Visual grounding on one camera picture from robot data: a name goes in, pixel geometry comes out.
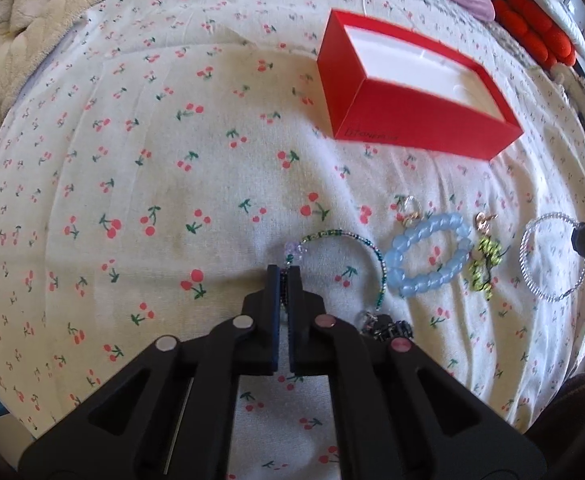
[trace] triangular cutout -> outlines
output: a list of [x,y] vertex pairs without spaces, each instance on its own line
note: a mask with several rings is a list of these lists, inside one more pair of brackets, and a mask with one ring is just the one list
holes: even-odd
[[150,370],[141,370],[88,416],[90,424],[113,435],[124,434],[130,416],[146,387]]
[[439,426],[447,436],[455,436],[479,423],[479,415],[428,369],[417,372]]

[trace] red cherry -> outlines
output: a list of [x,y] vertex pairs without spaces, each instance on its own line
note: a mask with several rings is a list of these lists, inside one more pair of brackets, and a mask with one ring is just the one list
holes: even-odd
[[190,273],[190,278],[195,283],[201,283],[204,281],[204,273],[199,269],[195,269]]

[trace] cherry print fabric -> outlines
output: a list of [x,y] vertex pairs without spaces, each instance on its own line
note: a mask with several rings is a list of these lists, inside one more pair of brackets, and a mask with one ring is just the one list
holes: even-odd
[[[484,64],[524,135],[490,162],[335,142],[316,68],[332,7],[437,38]],[[34,436],[158,336],[205,335],[264,285],[283,246],[324,228],[384,251],[402,195],[427,215],[499,213],[508,252],[487,302],[465,270],[384,310],[457,380],[525,431],[585,353],[585,282],[560,303],[521,281],[523,226],[585,221],[585,134],[557,87],[529,75],[445,0],[106,0],[31,77],[0,129],[0,400]],[[543,286],[579,272],[561,225],[529,248]],[[455,249],[436,234],[409,275]],[[314,242],[305,288],[351,322],[375,302],[375,258]],[[285,345],[287,338],[282,337]],[[338,478],[323,378],[242,378],[228,478]]]

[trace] red plush toy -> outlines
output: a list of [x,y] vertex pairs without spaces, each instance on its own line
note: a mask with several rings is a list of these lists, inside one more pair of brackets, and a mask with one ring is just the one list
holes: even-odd
[[494,0],[497,21],[549,70],[557,61],[575,65],[575,47],[569,37],[532,0]]

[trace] open red box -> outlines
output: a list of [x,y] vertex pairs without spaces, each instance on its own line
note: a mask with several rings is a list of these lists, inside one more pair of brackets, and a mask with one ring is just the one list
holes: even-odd
[[317,65],[335,139],[490,160],[522,134],[480,63],[398,25],[333,9]]

